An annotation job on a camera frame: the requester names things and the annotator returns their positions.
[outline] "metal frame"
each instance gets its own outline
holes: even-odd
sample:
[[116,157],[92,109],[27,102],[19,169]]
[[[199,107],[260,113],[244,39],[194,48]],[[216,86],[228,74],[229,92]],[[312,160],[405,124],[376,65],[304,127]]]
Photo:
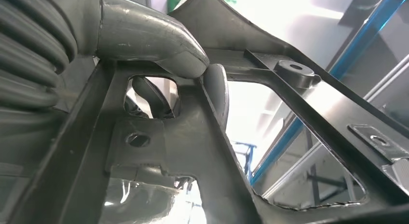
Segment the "metal frame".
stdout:
[[[152,162],[166,175],[195,177],[208,223],[314,222],[409,201],[408,196],[379,169],[379,163],[384,163],[380,156],[373,154],[373,150],[346,126],[322,116],[325,114],[320,113],[319,107],[315,110],[314,104],[283,81],[276,71],[228,65],[225,68],[229,80],[261,83],[273,89],[331,153],[358,174],[370,200],[356,206],[334,206],[307,212],[266,203],[251,190],[239,169],[201,80],[182,79],[143,62],[102,61],[61,129],[43,167],[14,210],[10,223],[30,223],[30,220],[45,224],[97,223],[109,180],[109,173],[104,170],[109,151],[113,146],[124,146],[122,137],[127,133],[139,131],[152,138],[152,146],[134,152],[138,157],[123,163],[137,167]],[[325,78],[323,73],[326,72],[316,73]],[[123,108],[127,81],[138,75],[174,80],[181,101],[180,116],[170,120],[143,120],[127,114]],[[324,80],[320,83],[329,85]],[[336,90],[330,96],[334,93],[345,97]],[[351,100],[346,105],[354,107],[354,113],[350,114],[353,117],[360,117],[361,121],[366,119],[367,123],[376,125],[391,137],[400,136]],[[152,155],[152,151],[158,149],[162,154]]]

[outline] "bolt hole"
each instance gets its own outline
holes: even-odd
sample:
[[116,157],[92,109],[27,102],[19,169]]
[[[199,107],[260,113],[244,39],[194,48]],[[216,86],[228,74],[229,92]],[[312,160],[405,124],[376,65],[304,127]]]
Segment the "bolt hole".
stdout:
[[389,146],[388,142],[386,142],[386,140],[382,139],[379,136],[371,135],[370,138],[371,138],[372,141],[374,141],[377,144],[380,144],[382,146]]
[[129,145],[136,148],[146,147],[149,143],[149,137],[139,134],[132,134],[126,140]]
[[302,70],[302,68],[300,66],[293,65],[293,64],[291,64],[290,66],[293,67],[296,70]]

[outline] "gray painted metal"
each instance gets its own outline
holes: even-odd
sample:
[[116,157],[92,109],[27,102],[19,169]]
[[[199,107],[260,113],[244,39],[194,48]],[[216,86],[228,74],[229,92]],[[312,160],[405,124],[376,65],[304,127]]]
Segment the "gray painted metal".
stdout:
[[283,53],[291,47],[251,24],[223,0],[187,0],[169,15],[180,21],[203,48]]
[[98,57],[153,61],[183,78],[204,73],[209,59],[180,22],[129,0],[102,1]]
[[227,76],[221,64],[211,64],[203,74],[203,85],[215,107],[222,129],[226,129],[229,115],[229,89]]

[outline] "metal rod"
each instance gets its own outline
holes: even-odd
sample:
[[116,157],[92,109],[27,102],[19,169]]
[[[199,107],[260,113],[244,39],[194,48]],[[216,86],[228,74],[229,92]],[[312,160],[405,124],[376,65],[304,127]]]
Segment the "metal rod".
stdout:
[[354,181],[351,177],[351,175],[349,175],[349,172],[344,169],[344,178],[345,178],[345,183],[346,183],[346,188],[348,189],[348,194],[349,194],[349,199],[350,201],[356,201],[356,195],[355,195],[355,191],[354,191]]
[[328,151],[322,147],[321,143],[316,143],[310,150],[305,153],[280,179],[278,179],[263,195],[265,199],[269,199],[288,182],[294,180],[298,175],[305,171],[305,168],[310,168],[315,162],[328,154]]
[[[304,128],[304,130],[305,130],[305,137],[307,139],[307,150],[310,150],[313,147],[313,138],[311,136],[311,132],[307,128]],[[317,168],[315,164],[313,164],[310,167],[310,175],[317,176]],[[317,180],[311,180],[311,189],[312,189],[312,197],[311,197],[312,204],[314,206],[318,206],[321,202],[320,202],[320,197],[319,197],[319,188],[318,188]]]
[[314,182],[329,184],[329,185],[336,186],[336,187],[342,187],[342,188],[346,187],[344,182],[340,182],[340,181],[325,178],[325,177],[307,175],[307,179],[314,181]]
[[397,87],[407,87],[407,74],[409,72],[409,54],[402,59],[379,83],[377,83],[365,96],[368,102],[375,107],[382,106],[389,99]]

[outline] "metal tab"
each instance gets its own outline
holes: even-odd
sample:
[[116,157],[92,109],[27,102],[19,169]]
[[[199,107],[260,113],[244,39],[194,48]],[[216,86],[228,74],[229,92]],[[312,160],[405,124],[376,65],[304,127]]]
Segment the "metal tab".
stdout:
[[348,128],[391,162],[409,158],[409,152],[376,128],[366,124],[350,124]]

